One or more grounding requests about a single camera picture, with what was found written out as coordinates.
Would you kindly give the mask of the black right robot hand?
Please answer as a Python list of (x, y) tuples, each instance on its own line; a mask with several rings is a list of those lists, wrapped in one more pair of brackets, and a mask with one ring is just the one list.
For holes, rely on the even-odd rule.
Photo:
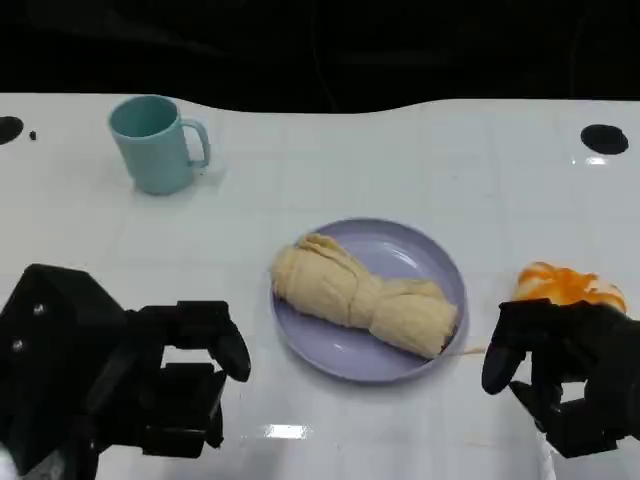
[(639, 323), (605, 304), (503, 302), (482, 387), (510, 389), (565, 458), (639, 435)]

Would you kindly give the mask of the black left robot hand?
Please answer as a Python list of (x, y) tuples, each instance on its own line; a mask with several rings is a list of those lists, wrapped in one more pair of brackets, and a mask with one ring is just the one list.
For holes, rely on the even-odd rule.
[(84, 271), (33, 264), (1, 312), (1, 440), (20, 471), (74, 440), (195, 458), (250, 372), (223, 301), (126, 310)]

